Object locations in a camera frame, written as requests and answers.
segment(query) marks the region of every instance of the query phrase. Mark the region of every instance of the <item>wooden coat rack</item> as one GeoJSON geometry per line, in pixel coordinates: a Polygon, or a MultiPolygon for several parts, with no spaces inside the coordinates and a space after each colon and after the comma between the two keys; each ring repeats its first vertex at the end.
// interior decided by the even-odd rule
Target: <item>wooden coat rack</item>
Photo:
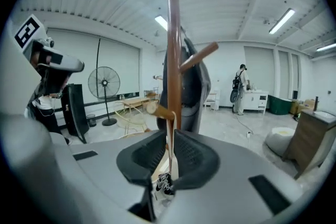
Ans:
{"type": "Polygon", "coordinates": [[[166,119],[170,125],[171,144],[173,144],[173,124],[176,121],[176,128],[181,129],[181,110],[182,110],[182,74],[202,61],[203,58],[218,49],[216,42],[211,43],[203,50],[190,56],[184,63],[181,63],[181,21],[180,21],[180,4],[179,0],[168,0],[167,15],[167,101],[168,108],[158,104],[148,107],[150,114],[166,119]]]}

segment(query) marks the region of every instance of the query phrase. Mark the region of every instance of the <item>black backpack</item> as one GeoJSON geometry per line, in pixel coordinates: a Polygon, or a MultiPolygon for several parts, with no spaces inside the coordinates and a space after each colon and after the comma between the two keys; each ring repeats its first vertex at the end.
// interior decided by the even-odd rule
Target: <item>black backpack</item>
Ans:
{"type": "Polygon", "coordinates": [[[243,70],[240,72],[239,76],[237,76],[237,74],[236,74],[235,78],[234,78],[233,81],[232,81],[232,88],[233,88],[234,90],[238,90],[238,88],[239,88],[239,84],[241,83],[240,75],[241,75],[242,73],[243,73],[243,70]]]}

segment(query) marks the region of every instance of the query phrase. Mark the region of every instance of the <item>wooden cabinet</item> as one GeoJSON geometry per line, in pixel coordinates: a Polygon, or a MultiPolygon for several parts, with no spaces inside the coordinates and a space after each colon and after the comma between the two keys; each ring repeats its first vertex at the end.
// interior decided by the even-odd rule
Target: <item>wooden cabinet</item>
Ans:
{"type": "Polygon", "coordinates": [[[298,178],[304,171],[322,164],[336,136],[336,116],[323,118],[312,110],[301,111],[295,134],[282,160],[295,159],[299,165],[298,178]]]}

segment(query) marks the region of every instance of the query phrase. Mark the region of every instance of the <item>cardboard box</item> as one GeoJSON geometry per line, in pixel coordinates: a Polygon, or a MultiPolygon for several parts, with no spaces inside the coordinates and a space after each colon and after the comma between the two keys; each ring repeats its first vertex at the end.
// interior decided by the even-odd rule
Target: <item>cardboard box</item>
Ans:
{"type": "Polygon", "coordinates": [[[315,105],[315,100],[314,99],[307,99],[305,100],[305,102],[303,104],[300,104],[298,106],[298,110],[297,110],[297,113],[301,113],[301,110],[303,109],[311,109],[313,110],[314,109],[314,105],[315,105]]]}
{"type": "Polygon", "coordinates": [[[299,107],[299,100],[292,100],[292,106],[290,107],[290,114],[296,115],[299,107]]]}

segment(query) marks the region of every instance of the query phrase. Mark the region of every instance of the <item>black trash bin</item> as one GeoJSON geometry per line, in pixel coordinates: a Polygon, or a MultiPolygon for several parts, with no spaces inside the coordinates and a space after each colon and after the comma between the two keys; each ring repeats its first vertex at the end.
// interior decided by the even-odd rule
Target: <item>black trash bin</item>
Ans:
{"type": "Polygon", "coordinates": [[[88,120],[90,127],[95,127],[97,125],[95,117],[96,115],[94,114],[87,115],[86,119],[88,120]]]}

